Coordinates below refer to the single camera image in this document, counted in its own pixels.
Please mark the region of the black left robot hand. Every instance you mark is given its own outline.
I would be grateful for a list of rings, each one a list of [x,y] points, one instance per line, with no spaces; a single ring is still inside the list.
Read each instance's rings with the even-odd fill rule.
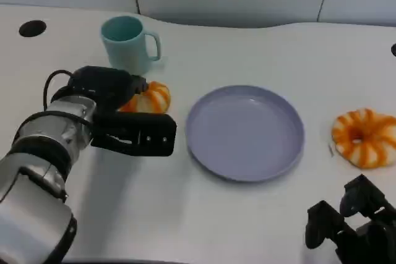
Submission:
[[[136,94],[148,89],[145,78],[125,70],[85,66],[77,69],[67,84],[73,95],[81,95],[96,102],[98,109],[115,111]]]

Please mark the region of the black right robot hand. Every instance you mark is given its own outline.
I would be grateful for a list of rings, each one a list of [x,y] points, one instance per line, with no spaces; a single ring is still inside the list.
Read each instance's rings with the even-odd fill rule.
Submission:
[[[339,211],[324,200],[308,209],[306,247],[330,239],[341,263],[395,263],[395,207],[363,174],[344,189]]]

